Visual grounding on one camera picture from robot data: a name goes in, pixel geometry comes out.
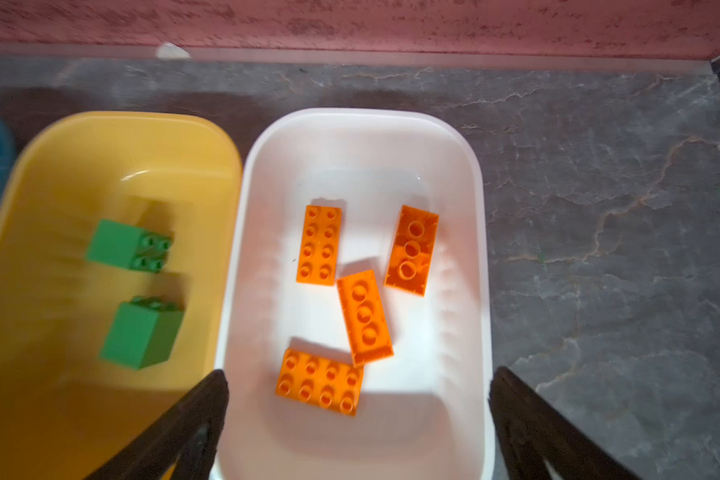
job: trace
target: upside-down orange block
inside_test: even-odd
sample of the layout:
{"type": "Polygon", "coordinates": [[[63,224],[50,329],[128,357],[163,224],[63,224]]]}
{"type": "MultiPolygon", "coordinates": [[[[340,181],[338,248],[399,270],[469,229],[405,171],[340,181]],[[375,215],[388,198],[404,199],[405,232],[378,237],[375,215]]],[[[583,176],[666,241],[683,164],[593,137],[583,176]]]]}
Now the upside-down orange block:
{"type": "Polygon", "coordinates": [[[386,286],[424,296],[440,216],[403,205],[394,234],[386,286]]]}
{"type": "Polygon", "coordinates": [[[307,206],[302,249],[298,254],[297,282],[333,285],[336,280],[338,233],[341,227],[341,208],[307,206]]]}
{"type": "Polygon", "coordinates": [[[363,368],[288,349],[282,358],[275,393],[355,416],[363,368]]]}
{"type": "Polygon", "coordinates": [[[338,279],[344,323],[355,366],[394,355],[373,270],[338,279]]]}

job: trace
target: green lego brick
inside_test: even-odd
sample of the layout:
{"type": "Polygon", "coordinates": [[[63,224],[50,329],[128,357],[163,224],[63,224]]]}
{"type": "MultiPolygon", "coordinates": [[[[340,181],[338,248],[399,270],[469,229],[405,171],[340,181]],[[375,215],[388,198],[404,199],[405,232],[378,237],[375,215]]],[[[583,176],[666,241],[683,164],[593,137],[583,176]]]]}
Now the green lego brick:
{"type": "Polygon", "coordinates": [[[99,357],[134,370],[170,357],[184,312],[156,297],[122,302],[99,357]]]}
{"type": "Polygon", "coordinates": [[[171,244],[168,236],[138,226],[102,220],[85,257],[100,264],[157,273],[165,265],[171,244]]]}

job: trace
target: orange block stud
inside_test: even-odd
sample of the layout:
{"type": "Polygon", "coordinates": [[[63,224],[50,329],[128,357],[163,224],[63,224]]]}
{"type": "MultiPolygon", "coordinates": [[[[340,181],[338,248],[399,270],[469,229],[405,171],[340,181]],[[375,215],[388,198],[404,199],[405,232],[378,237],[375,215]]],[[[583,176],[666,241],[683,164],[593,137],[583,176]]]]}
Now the orange block stud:
{"type": "Polygon", "coordinates": [[[362,368],[288,349],[282,358],[275,393],[355,416],[362,375],[362,368]]]}
{"type": "Polygon", "coordinates": [[[340,278],[336,285],[352,349],[352,363],[361,366],[393,356],[392,338],[373,270],[340,278]]]}
{"type": "Polygon", "coordinates": [[[307,206],[302,249],[298,254],[297,282],[333,285],[336,279],[338,232],[341,226],[341,208],[307,206]]]}
{"type": "Polygon", "coordinates": [[[403,205],[384,279],[386,286],[424,296],[439,221],[439,215],[403,205]]]}

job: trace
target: white plastic bin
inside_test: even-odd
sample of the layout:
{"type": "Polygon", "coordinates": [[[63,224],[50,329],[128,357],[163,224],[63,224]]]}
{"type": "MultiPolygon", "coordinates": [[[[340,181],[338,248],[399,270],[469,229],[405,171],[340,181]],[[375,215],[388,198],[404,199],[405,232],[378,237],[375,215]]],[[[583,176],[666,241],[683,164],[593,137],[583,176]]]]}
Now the white plastic bin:
{"type": "Polygon", "coordinates": [[[246,161],[216,367],[230,404],[226,480],[490,478],[494,428],[480,167],[424,114],[310,109],[270,126],[246,161]],[[427,294],[381,287],[394,357],[366,365],[357,416],[275,395],[293,346],[350,362],[335,287],[296,282],[304,209],[344,212],[337,277],[383,282],[403,204],[440,215],[427,294]]]}

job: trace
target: yellow plastic bin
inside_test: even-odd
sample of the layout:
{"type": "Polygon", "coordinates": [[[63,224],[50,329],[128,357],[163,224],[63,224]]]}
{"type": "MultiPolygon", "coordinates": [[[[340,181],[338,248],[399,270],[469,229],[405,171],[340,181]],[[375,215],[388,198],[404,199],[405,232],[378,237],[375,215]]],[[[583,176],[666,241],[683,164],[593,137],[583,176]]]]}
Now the yellow plastic bin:
{"type": "Polygon", "coordinates": [[[0,206],[0,478],[82,478],[212,369],[240,156],[201,118],[89,112],[27,146],[0,206]],[[101,218],[174,239],[161,274],[86,262],[101,218]],[[132,296],[186,308],[171,358],[98,358],[132,296]]]}

